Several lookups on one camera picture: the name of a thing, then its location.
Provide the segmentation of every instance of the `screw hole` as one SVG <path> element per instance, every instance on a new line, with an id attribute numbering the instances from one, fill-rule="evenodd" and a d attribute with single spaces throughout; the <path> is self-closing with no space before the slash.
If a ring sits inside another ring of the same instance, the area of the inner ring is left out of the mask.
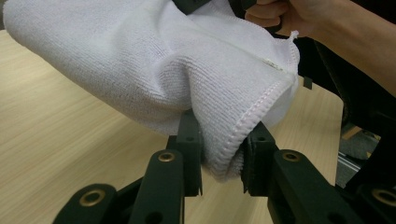
<path id="1" fill-rule="evenodd" d="M 163 221 L 163 214 L 153 212 L 146 216 L 146 224 L 159 224 Z"/>
<path id="2" fill-rule="evenodd" d="M 160 161 L 172 161 L 174 159 L 175 159 L 175 155 L 170 152 L 164 152 L 160 154 L 160 156 L 158 157 L 158 160 Z"/>
<path id="3" fill-rule="evenodd" d="M 373 196 L 381 203 L 396 207 L 396 195 L 385 189 L 373 189 Z"/>
<path id="4" fill-rule="evenodd" d="M 330 220 L 331 223 L 336 223 L 336 224 L 346 224 L 347 220 L 340 214 L 338 213 L 330 213 L 327 216 L 327 219 Z"/>
<path id="5" fill-rule="evenodd" d="M 99 204 L 106 196 L 106 193 L 102 189 L 93 189 L 86 192 L 79 199 L 79 204 L 84 207 L 91 207 Z"/>
<path id="6" fill-rule="evenodd" d="M 283 159 L 286 161 L 299 161 L 300 156 L 294 152 L 285 152 L 283 153 Z"/>

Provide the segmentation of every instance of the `towel fold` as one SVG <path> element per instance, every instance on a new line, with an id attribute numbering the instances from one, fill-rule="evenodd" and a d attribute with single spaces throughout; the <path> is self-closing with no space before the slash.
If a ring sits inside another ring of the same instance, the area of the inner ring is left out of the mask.
<path id="1" fill-rule="evenodd" d="M 297 33 L 275 39 L 227 0 L 189 16 L 171 0 L 11 0 L 4 15 L 20 44 L 153 130 L 176 134 L 192 108 L 220 181 L 239 175 L 239 145 L 281 120 L 297 88 Z"/>

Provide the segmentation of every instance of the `wooden table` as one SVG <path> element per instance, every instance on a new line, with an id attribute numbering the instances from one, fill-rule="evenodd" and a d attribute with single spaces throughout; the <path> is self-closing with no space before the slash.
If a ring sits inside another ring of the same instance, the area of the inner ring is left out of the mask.
<path id="1" fill-rule="evenodd" d="M 342 102 L 300 87 L 271 129 L 279 148 L 303 152 L 334 184 Z M 51 223 L 77 190 L 120 189 L 145 173 L 167 136 L 124 117 L 0 31 L 0 223 Z M 269 223 L 265 198 L 239 179 L 203 174 L 204 195 L 186 199 L 186 223 Z"/>

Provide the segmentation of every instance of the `terry cloth texture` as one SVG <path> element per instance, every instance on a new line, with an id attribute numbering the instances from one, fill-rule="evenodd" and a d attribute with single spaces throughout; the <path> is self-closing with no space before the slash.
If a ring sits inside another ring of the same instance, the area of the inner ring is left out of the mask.
<path id="1" fill-rule="evenodd" d="M 171 0 L 10 0 L 11 36 L 129 118 L 176 134 L 193 109 L 204 166 L 219 181 L 239 175 L 236 153 L 262 120 L 286 114 L 299 53 L 289 39 L 237 19 L 227 0 L 189 16 Z"/>

